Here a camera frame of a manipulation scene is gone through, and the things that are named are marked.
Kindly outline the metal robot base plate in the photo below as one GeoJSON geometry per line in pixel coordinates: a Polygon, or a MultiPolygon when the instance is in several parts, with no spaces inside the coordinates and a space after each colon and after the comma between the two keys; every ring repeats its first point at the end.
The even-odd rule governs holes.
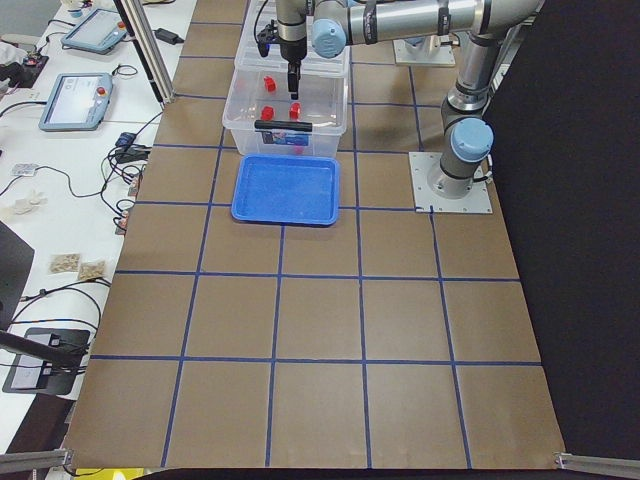
{"type": "Polygon", "coordinates": [[[414,209],[420,213],[493,213],[488,180],[481,167],[468,179],[454,179],[440,168],[440,152],[408,154],[414,209]]]}

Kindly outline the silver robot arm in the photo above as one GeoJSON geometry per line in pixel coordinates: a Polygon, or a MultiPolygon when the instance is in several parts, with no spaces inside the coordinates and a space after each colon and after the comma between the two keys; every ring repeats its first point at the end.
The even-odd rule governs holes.
{"type": "Polygon", "coordinates": [[[278,45],[288,64],[288,90],[296,98],[309,48],[331,59],[348,46],[390,41],[400,65],[453,66],[447,43],[466,33],[455,85],[441,107],[444,151],[427,180],[436,195],[461,199],[492,147],[492,130],[481,116],[502,44],[538,6],[514,0],[278,1],[275,19],[256,30],[254,38],[261,56],[278,45]]]}

